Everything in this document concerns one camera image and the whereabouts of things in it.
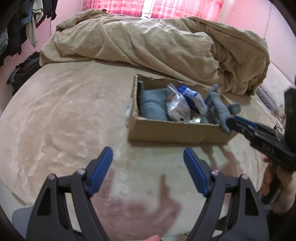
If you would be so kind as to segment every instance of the pink wall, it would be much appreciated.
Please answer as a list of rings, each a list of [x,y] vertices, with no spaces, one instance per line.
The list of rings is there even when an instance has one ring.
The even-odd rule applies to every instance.
[[[272,6],[266,42],[273,64],[294,83],[296,75],[296,37],[284,17]]]
[[[52,21],[52,34],[55,32],[58,23],[81,12],[81,10],[82,0],[58,0],[56,9],[57,17]]]
[[[41,46],[50,38],[50,20],[45,19],[41,25],[36,29],[38,38],[38,46],[33,48],[30,41],[27,39],[22,45],[21,55],[15,54],[14,56],[6,57],[4,59],[4,65],[0,67],[0,115],[3,113],[8,102],[12,98],[13,88],[11,85],[7,85],[11,72],[15,69],[15,66],[25,61],[34,51],[40,51]]]
[[[0,67],[0,115],[3,113],[8,102],[12,98],[13,88],[7,85],[6,81],[15,66],[23,62],[34,51],[40,51],[42,45],[50,38],[50,33],[55,32],[56,25],[68,17],[81,11],[82,0],[58,0],[56,14],[57,17],[50,22],[46,18],[43,23],[36,29],[38,46],[34,49],[29,40],[23,43],[21,55],[14,55],[13,57],[6,57],[4,65]]]
[[[265,35],[271,62],[294,82],[296,37],[273,4],[268,0],[235,0],[223,23]]]
[[[270,2],[268,0],[235,0],[224,23],[238,29],[247,29],[263,37]]]

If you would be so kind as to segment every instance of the pink curtain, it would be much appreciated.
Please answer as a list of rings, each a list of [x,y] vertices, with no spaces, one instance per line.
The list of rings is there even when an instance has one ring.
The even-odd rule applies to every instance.
[[[107,9],[109,13],[140,17],[143,5],[144,0],[83,0],[82,11],[91,8]]]
[[[217,21],[224,0],[156,0],[151,18],[198,16]]]

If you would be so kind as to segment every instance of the cardboard box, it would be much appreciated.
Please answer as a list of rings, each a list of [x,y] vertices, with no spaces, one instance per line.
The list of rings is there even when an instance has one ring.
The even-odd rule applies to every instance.
[[[132,104],[128,127],[128,139],[130,141],[188,144],[227,143],[237,134],[233,133],[227,135],[215,124],[191,124],[174,121],[148,120],[141,117],[139,115],[137,104],[138,80],[143,81],[144,90],[166,88],[169,83],[172,83],[176,88],[182,85],[187,86],[188,88],[199,92],[203,98],[207,95],[206,89],[196,85],[189,85],[174,79],[153,79],[142,75],[136,75],[134,77],[133,89],[131,92]],[[224,104],[229,104],[222,95],[221,100]]]

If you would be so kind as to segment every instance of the human hand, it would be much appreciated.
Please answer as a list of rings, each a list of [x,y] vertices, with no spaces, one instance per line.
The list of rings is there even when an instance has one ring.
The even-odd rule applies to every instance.
[[[269,187],[273,180],[273,174],[271,173],[271,162],[267,157],[263,159],[264,162],[268,162],[268,166],[265,169],[262,185],[260,188],[260,194],[266,196],[269,193]],[[296,194],[296,176],[295,173],[290,174],[288,171],[278,165],[276,169],[276,175],[283,185],[280,196],[273,206],[274,213],[286,213],[293,205]]]
[[[142,240],[142,241],[161,241],[161,239],[158,235],[154,235],[154,236],[147,238],[145,240]]]

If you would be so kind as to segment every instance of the blue and white package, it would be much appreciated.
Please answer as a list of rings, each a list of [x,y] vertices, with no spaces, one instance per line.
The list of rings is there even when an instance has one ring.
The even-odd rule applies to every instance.
[[[180,86],[178,91],[185,97],[190,109],[201,115],[207,114],[207,105],[200,93],[193,91],[186,86]]]

